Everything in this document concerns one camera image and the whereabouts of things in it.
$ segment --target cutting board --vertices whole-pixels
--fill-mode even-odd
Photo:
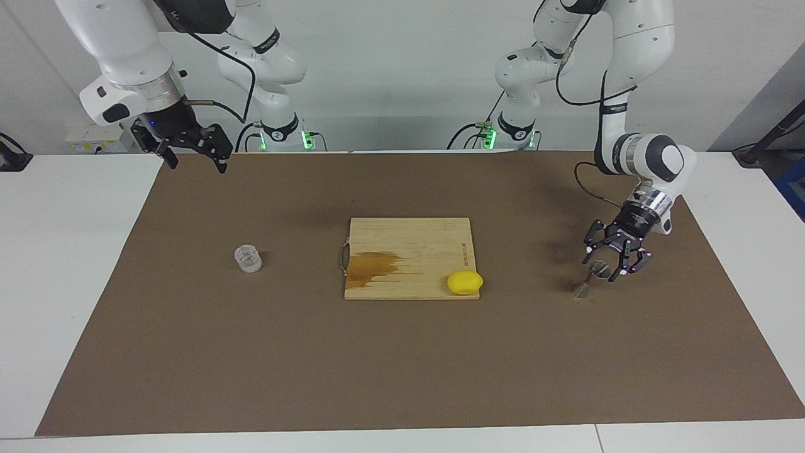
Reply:
[[[477,300],[447,287],[450,274],[476,270],[469,218],[353,218],[344,299]]]

